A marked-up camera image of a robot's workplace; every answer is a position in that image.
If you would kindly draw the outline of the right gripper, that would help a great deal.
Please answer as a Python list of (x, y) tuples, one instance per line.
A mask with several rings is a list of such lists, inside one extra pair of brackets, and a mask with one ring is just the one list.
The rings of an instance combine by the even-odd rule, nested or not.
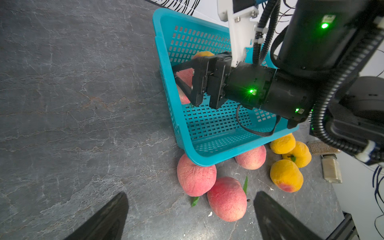
[[(261, 65), (240, 63), (233, 68), (231, 60), (227, 53), (199, 57), (173, 66), (172, 71), (194, 69), (193, 87), (210, 96), (210, 108), (218, 109), (231, 100), (287, 119), (289, 129), (307, 120), (314, 104), (314, 86), (309, 80)], [(175, 81), (190, 98), (193, 88), (178, 76)]]

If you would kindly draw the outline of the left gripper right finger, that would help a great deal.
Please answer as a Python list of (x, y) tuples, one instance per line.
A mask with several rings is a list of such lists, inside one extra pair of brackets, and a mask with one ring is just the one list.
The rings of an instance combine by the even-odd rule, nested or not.
[(254, 208), (264, 240), (321, 239), (263, 191), (257, 192)]

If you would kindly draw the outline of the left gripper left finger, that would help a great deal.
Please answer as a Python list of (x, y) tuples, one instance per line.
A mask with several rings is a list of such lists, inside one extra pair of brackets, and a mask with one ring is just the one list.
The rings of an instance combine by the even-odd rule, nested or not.
[(119, 192), (83, 223), (67, 240), (120, 240), (129, 212), (126, 193)]

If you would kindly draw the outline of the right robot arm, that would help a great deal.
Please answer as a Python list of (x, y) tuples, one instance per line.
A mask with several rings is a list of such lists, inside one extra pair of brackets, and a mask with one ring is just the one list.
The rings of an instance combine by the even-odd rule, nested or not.
[(383, 1), (298, 1), (275, 37), (280, 1), (218, 1), (231, 51), (173, 66), (192, 105), (227, 100), (286, 119), (309, 120), (311, 135), (366, 165), (384, 163), (384, 81), (361, 70), (384, 40)]

